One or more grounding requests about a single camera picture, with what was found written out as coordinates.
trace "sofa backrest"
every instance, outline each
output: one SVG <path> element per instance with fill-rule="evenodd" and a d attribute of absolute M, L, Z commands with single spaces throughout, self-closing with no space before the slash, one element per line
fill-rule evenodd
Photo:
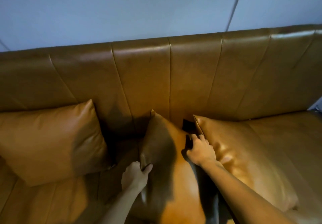
<path fill-rule="evenodd" d="M 154 109 L 181 127 L 307 109 L 322 95 L 322 25 L 0 53 L 0 112 L 93 99 L 103 126 L 143 134 Z"/>

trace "throw pillow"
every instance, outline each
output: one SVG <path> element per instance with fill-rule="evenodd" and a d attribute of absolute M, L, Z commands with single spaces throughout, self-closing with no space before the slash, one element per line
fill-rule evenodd
<path fill-rule="evenodd" d="M 199 133 L 213 146 L 225 169 L 281 211 L 298 204 L 291 183 L 269 159 L 260 137 L 249 125 L 194 117 Z"/>
<path fill-rule="evenodd" d="M 0 155 L 29 186 L 111 167 L 92 100 L 0 113 Z"/>
<path fill-rule="evenodd" d="M 151 112 L 139 151 L 142 169 L 150 163 L 153 169 L 132 206 L 132 215 L 160 224 L 215 223 L 216 187 L 188 161 L 186 140 L 190 140 L 186 132 Z"/>

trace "leather sofa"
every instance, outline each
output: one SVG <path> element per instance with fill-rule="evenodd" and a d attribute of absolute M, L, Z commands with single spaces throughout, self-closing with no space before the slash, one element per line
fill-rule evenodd
<path fill-rule="evenodd" d="M 322 25 L 4 52 L 0 93 L 0 112 L 92 99 L 117 163 L 28 187 L 0 158 L 0 223 L 95 222 L 138 159 L 151 109 L 179 128 L 193 114 L 250 120 L 292 182 L 303 222 L 322 223 L 322 117 L 305 111 L 322 95 Z"/>

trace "leather cushion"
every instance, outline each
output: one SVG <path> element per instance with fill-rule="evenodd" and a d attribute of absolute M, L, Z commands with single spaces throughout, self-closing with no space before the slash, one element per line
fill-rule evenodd
<path fill-rule="evenodd" d="M 0 114 L 0 155 L 29 186 L 110 168 L 92 100 Z"/>
<path fill-rule="evenodd" d="M 285 174 L 266 155 L 259 136 L 243 122 L 195 116 L 196 127 L 213 146 L 217 160 L 240 181 L 282 211 L 298 197 Z"/>
<path fill-rule="evenodd" d="M 132 215 L 161 224 L 214 222 L 216 187 L 200 168 L 187 161 L 186 136 L 186 132 L 151 112 L 139 152 L 142 169 L 150 163 L 153 169 L 132 206 Z"/>

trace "hand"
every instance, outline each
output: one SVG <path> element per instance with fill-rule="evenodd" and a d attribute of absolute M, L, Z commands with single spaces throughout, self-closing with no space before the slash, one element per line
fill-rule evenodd
<path fill-rule="evenodd" d="M 187 151 L 187 156 L 192 163 L 202 166 L 205 162 L 216 162 L 216 154 L 213 147 L 209 145 L 208 140 L 204 139 L 203 135 L 199 138 L 195 134 L 191 134 L 193 147 Z"/>
<path fill-rule="evenodd" d="M 140 169 L 140 162 L 135 161 L 129 165 L 122 174 L 122 190 L 131 188 L 140 193 L 147 185 L 147 177 L 152 170 L 152 164 L 147 165 L 144 171 Z"/>

